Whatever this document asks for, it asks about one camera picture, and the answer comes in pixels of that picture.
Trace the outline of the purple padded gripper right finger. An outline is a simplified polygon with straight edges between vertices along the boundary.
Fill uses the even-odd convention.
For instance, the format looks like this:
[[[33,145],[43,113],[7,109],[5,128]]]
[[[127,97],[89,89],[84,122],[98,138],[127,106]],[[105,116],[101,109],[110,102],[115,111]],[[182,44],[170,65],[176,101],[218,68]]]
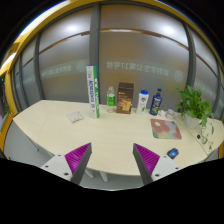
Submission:
[[[159,156],[136,143],[133,144],[133,155],[144,185],[180,170],[168,155]]]

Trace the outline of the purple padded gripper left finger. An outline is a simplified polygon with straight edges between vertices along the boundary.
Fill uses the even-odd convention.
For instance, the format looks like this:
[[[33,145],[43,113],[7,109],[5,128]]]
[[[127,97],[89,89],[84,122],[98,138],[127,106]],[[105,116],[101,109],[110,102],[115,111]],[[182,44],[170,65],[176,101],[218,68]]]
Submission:
[[[42,169],[79,185],[91,154],[91,144],[87,143],[66,155],[57,154],[53,156],[42,166]]]

